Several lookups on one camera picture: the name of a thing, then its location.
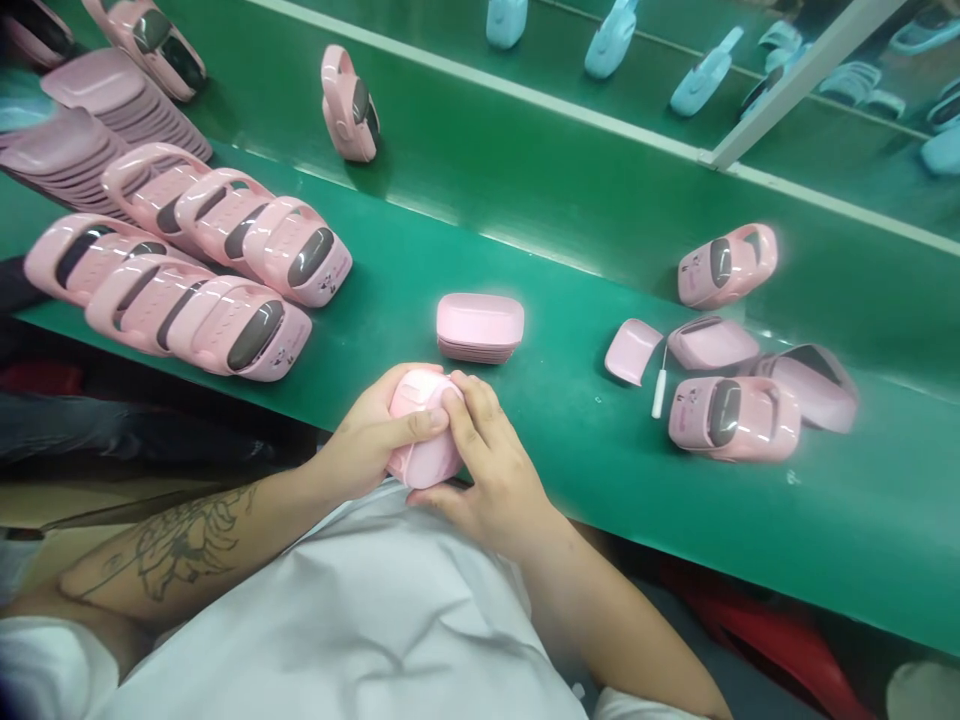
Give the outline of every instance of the green workbench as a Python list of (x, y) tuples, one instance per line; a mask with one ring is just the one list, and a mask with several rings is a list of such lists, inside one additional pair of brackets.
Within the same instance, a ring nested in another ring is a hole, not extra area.
[[(441, 361), (443, 294), (511, 295), (527, 311), (523, 344), (471, 371), (571, 517), (960, 654), (960, 258), (253, 4), (224, 14), (225, 1), (165, 5), (214, 78), (188, 113), (219, 164), (311, 203), (356, 260), (311, 313), (305, 352), (286, 379), (257, 384), (138, 355), (63, 303), (24, 320), (333, 429), (386, 366)], [(66, 2), (51, 4), (92, 44)], [(323, 125), (318, 62), (332, 41), (380, 111), (386, 147), (369, 167), (346, 167)], [(0, 197), (4, 256), (63, 212), (6, 178)], [(783, 262), (734, 309), (767, 348), (834, 349), (862, 395), (851, 435), (805, 430), (775, 466), (677, 451), (649, 417), (656, 368), (641, 389), (603, 370), (626, 318), (666, 333), (693, 317), (675, 301), (677, 260), (753, 220), (777, 228)]]

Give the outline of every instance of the red chair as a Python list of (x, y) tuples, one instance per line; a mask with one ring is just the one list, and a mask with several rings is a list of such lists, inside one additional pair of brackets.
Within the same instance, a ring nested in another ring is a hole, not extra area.
[(874, 720), (804, 606), (765, 605), (722, 575), (681, 560), (666, 561), (660, 577), (714, 640), (798, 699), (834, 720)]

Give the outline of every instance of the hand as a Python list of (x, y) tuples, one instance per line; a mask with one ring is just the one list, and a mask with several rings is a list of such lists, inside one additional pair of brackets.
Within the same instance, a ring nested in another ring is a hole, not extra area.
[(443, 407), (474, 485), (463, 492), (449, 485), (414, 490), (407, 504), (435, 507), (480, 545), (523, 562), (566, 519), (547, 499), (493, 388), (459, 370), (450, 379), (463, 392), (466, 405), (446, 390)]
[(449, 417), (439, 409), (390, 417), (397, 385), (417, 368), (443, 372), (439, 365), (423, 363), (388, 370), (357, 399), (333, 437), (307, 463), (323, 478), (325, 495), (339, 502), (363, 497), (383, 482), (390, 453), (396, 448), (430, 440), (447, 429)]

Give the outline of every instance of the finger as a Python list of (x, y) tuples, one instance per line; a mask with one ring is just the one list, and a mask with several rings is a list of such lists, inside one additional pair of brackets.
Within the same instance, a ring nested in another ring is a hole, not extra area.
[(484, 465), (489, 462), (490, 448), (474, 427), (467, 406), (453, 390), (449, 388), (444, 390), (443, 395), (440, 396), (440, 402), (450, 416), (450, 431), (453, 433), (453, 441), (457, 444), (460, 457), (470, 468), (470, 473), (476, 480)]
[[(451, 379), (454, 379), (458, 372), (455, 370), (450, 376)], [(454, 382), (463, 392), (474, 424), (487, 445), (495, 447), (507, 444), (515, 449), (523, 449), (513, 425), (500, 407), (500, 399), (489, 383), (476, 375), (467, 377), (463, 373), (459, 373)]]
[(473, 535), (473, 521), (467, 507), (465, 493), (444, 485), (434, 485), (426, 490), (414, 490), (407, 496), (407, 505), (411, 507), (432, 507), (439, 510), (461, 532)]
[(397, 385), (403, 380), (403, 376), (411, 370), (418, 369), (433, 370), (439, 373), (443, 372), (442, 365), (434, 365), (432, 363), (401, 363), (400, 365), (394, 365), (381, 375), (379, 380), (367, 388), (367, 392), (381, 395), (386, 398), (386, 402), (389, 403), (391, 398), (393, 398), (393, 393), (397, 390)]
[(447, 429), (450, 418), (441, 408), (410, 413), (396, 420), (368, 428), (376, 447), (395, 450), (424, 440), (430, 440)]

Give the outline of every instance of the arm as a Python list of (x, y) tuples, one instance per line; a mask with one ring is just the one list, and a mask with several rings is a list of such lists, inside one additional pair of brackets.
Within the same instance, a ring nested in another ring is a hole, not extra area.
[(399, 365), (364, 392), (303, 467), (152, 517), (18, 597), (0, 617), (79, 622), (111, 651), (124, 677), (149, 652), (153, 635), (188, 620), (337, 506), (376, 488), (394, 448), (446, 429), (442, 412), (391, 419), (390, 398), (414, 367), (421, 366)]
[(706, 668), (634, 585), (593, 549), (547, 499), (536, 469), (485, 382), (454, 372), (466, 405), (443, 398), (474, 486), (411, 494), (464, 533), (516, 561), (534, 617), (573, 641), (597, 680), (636, 697), (718, 720), (730, 711)]

